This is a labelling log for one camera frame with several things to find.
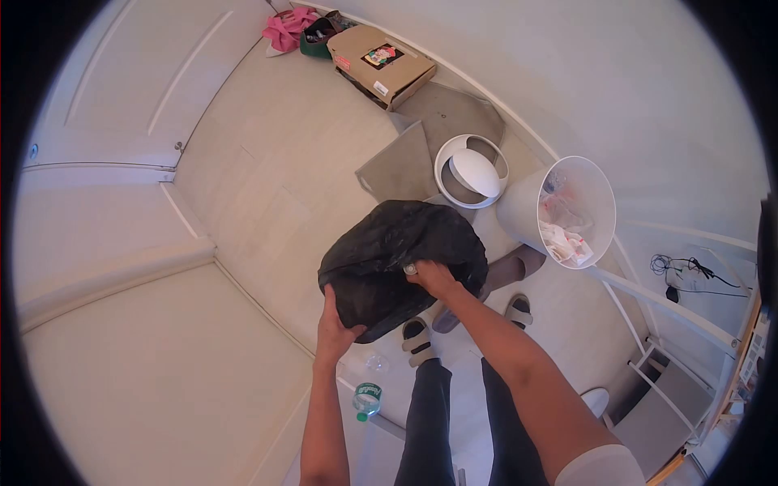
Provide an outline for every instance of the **plastic water bottle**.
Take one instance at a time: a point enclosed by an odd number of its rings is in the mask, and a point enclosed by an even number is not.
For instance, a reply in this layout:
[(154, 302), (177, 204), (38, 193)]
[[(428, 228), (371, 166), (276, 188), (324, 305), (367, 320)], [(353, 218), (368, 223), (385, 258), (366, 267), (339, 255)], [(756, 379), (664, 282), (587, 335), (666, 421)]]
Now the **plastic water bottle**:
[[(381, 355), (370, 356), (365, 363), (370, 370), (370, 378), (373, 381), (380, 381), (380, 375), (385, 373), (389, 367), (388, 360)], [(383, 390), (375, 383), (360, 383), (354, 389), (354, 398), (351, 403), (357, 410), (356, 419), (364, 422), (371, 415), (375, 415), (381, 409), (381, 394)]]
[(351, 403), (358, 411), (356, 419), (360, 422), (367, 421), (370, 415), (375, 415), (381, 409), (381, 387), (375, 383), (360, 383), (354, 390), (354, 399)]

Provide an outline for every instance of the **gray sandal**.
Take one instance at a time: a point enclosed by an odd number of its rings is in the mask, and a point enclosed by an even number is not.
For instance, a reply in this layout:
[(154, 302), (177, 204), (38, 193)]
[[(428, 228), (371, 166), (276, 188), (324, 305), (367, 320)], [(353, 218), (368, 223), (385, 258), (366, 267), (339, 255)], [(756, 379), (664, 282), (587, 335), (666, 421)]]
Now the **gray sandal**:
[(408, 364), (412, 367), (421, 365), (428, 359), (437, 358), (429, 339), (429, 328), (424, 320), (413, 317), (402, 325), (402, 350), (410, 351), (411, 358)]
[[(486, 301), (493, 290), (522, 281), (545, 263), (545, 255), (529, 245), (521, 245), (506, 256), (489, 265), (486, 283), (478, 300)], [(459, 325), (459, 319), (449, 309), (444, 309), (433, 321), (433, 329), (441, 334), (449, 333)]]
[(531, 325), (530, 299), (524, 294), (515, 294), (510, 298), (504, 316), (522, 329)]

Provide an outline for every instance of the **black pants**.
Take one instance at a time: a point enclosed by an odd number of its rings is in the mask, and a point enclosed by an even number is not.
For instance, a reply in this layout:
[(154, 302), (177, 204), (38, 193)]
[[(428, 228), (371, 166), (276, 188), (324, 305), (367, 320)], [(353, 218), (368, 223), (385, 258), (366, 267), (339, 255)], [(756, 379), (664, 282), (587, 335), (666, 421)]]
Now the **black pants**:
[[(508, 386), (483, 358), (481, 365), (494, 448), (489, 486), (548, 486), (540, 456), (519, 420)], [(439, 359), (428, 359), (416, 370), (405, 450), (394, 486), (454, 486), (448, 443), (450, 389), (451, 372)]]

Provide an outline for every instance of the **white sleeve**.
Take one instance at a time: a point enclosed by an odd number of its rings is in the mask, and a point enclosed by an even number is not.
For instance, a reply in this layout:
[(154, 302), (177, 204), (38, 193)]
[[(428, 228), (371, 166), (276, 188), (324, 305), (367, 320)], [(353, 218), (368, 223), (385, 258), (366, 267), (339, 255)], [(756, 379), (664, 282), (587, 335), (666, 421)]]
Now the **white sleeve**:
[(595, 447), (576, 457), (556, 477), (554, 486), (645, 486), (635, 457), (621, 444)]

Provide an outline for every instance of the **door panel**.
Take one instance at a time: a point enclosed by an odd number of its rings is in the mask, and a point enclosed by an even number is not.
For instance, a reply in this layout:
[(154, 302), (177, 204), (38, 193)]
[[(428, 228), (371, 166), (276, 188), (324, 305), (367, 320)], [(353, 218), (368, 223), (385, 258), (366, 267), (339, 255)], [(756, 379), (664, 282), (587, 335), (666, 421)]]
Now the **door panel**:
[(255, 0), (113, 0), (63, 66), (27, 165), (175, 167), (200, 116), (274, 12)]

